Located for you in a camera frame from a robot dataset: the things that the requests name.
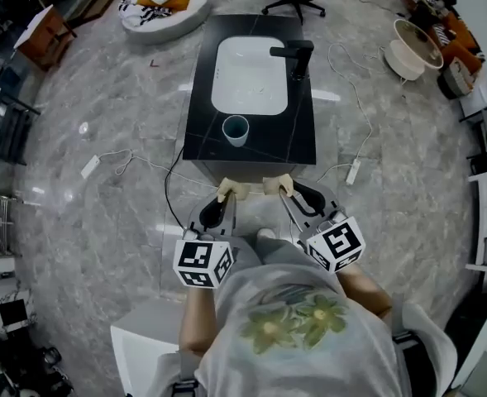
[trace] black countertop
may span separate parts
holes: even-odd
[[[210,17],[199,53],[188,112],[183,159],[276,162],[314,165],[315,127],[309,77],[296,81],[291,70],[296,60],[285,59],[288,105],[274,116],[242,115],[249,122],[243,147],[228,143],[222,123],[229,114],[212,104],[212,84],[219,44],[231,36],[270,36],[287,45],[302,40],[295,17],[221,15]]]

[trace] gray marble floor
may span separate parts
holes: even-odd
[[[404,12],[398,0],[370,0]],[[213,13],[259,13],[271,0],[212,0]],[[441,325],[473,280],[464,270],[470,249],[471,204],[465,157],[473,140],[457,104],[450,103],[427,72],[403,87],[376,59],[394,37],[395,15],[357,0],[318,0],[326,18],[305,10],[303,30],[315,51],[310,74],[315,99],[318,164],[303,176],[318,179],[330,166],[351,163],[368,133],[351,79],[373,125],[361,152],[356,182],[347,168],[322,180],[360,223],[368,250],[361,264],[390,293],[420,303]],[[109,155],[84,180],[81,169],[93,155],[131,148],[169,166],[184,141],[189,87],[203,39],[198,28],[176,41],[137,46],[127,41],[117,14],[81,26],[61,65],[51,70],[37,96],[43,113],[31,132],[28,166],[17,168],[15,186],[26,200],[14,218],[19,275],[34,289],[38,333],[64,357],[78,395],[121,395],[109,326],[152,296],[182,299],[171,270],[180,234],[166,207],[165,172]],[[271,15],[294,16],[291,7]],[[157,67],[150,67],[154,61]],[[80,128],[84,122],[86,129]],[[207,180],[188,162],[176,172]],[[169,197],[181,219],[212,192],[208,185],[178,176]],[[252,194],[238,210],[238,233],[272,227],[290,239],[289,220],[273,197]]]

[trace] sink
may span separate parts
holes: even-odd
[[[287,108],[285,58],[269,54],[282,41],[265,36],[233,36],[217,48],[212,104],[240,115],[278,115]]]

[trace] white t-shirt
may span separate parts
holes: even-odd
[[[408,395],[389,328],[316,265],[237,272],[216,308],[220,331],[195,371],[210,397]],[[180,355],[161,358],[149,395],[171,395],[179,367]]]

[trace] cup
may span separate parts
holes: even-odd
[[[249,136],[249,122],[241,115],[232,115],[223,122],[223,134],[234,147],[245,145]]]

